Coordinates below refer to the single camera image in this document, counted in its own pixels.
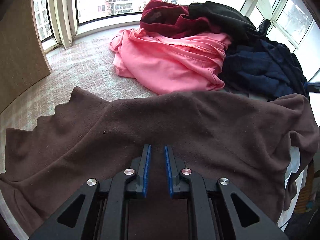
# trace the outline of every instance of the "metal pin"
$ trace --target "metal pin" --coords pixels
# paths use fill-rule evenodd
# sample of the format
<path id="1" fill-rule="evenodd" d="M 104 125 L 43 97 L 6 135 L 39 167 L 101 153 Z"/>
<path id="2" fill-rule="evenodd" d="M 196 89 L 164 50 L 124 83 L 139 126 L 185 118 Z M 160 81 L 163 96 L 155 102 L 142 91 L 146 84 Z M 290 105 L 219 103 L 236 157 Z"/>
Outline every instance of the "metal pin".
<path id="1" fill-rule="evenodd" d="M 134 174 L 134 170 L 133 170 L 133 169 L 126 169 L 126 170 L 124 171 L 124 174 L 125 174 L 125 175 L 132 175 L 132 174 Z"/>
<path id="2" fill-rule="evenodd" d="M 97 184 L 97 180 L 96 179 L 88 179 L 87 184 L 89 186 L 94 186 Z"/>
<path id="3" fill-rule="evenodd" d="M 220 178 L 219 183 L 225 186 L 229 184 L 229 180 L 227 178 Z"/>
<path id="4" fill-rule="evenodd" d="M 181 173 L 183 174 L 183 175 L 190 175 L 191 174 L 191 170 L 190 169 L 183 169 L 182 171 L 181 171 Z"/>

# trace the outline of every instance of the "brown fabric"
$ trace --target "brown fabric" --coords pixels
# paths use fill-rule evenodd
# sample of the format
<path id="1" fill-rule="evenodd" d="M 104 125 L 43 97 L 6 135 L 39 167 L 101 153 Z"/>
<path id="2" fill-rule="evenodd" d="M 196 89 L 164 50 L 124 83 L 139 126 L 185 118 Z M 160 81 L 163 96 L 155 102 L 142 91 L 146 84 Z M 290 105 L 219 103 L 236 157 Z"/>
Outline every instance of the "brown fabric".
<path id="1" fill-rule="evenodd" d="M 0 236 L 3 240 L 18 240 L 0 214 Z"/>
<path id="2" fill-rule="evenodd" d="M 219 91 L 179 92 L 108 103 L 80 88 L 32 131 L 7 129 L 4 199 L 30 235 L 88 178 L 107 179 L 152 151 L 146 200 L 132 201 L 130 239 L 187 239 L 185 201 L 169 198 L 163 144 L 204 177 L 229 178 L 274 222 L 296 194 L 295 178 L 318 149 L 309 101 L 262 102 Z M 289 148 L 301 165 L 284 191 Z"/>

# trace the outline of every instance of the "wall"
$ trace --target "wall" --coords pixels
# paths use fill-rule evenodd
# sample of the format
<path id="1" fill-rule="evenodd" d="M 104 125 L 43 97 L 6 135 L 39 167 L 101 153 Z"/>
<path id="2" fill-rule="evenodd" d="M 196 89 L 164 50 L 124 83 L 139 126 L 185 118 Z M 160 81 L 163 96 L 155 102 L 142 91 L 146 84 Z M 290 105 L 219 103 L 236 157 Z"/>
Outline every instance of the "wall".
<path id="1" fill-rule="evenodd" d="M 33 0 L 14 0 L 0 21 L 0 113 L 50 66 L 35 29 Z"/>

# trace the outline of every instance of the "pink fabric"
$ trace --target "pink fabric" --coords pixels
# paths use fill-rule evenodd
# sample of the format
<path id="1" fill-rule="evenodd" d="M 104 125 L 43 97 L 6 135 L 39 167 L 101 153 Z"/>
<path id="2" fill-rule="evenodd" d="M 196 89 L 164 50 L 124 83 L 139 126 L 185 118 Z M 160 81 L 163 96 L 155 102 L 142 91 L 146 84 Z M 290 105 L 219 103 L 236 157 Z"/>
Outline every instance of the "pink fabric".
<path id="1" fill-rule="evenodd" d="M 231 44 L 225 33 L 201 33 L 172 39 L 142 28 L 121 30 L 110 42 L 119 76 L 136 78 L 158 95 L 173 91 L 219 90 L 225 49 Z"/>

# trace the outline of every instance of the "dark blue fabric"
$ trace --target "dark blue fabric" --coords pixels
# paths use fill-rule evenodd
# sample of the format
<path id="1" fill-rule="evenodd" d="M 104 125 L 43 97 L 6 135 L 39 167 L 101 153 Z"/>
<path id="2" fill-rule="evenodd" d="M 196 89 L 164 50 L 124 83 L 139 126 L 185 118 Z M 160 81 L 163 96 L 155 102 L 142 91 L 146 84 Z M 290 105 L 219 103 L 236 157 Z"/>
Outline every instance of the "dark blue fabric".
<path id="1" fill-rule="evenodd" d="M 236 84 L 238 89 L 271 100 L 293 93 L 309 98 L 304 87 L 307 80 L 296 56 L 284 44 L 268 38 L 257 40 L 252 47 L 228 49 L 219 77 L 231 87 Z"/>

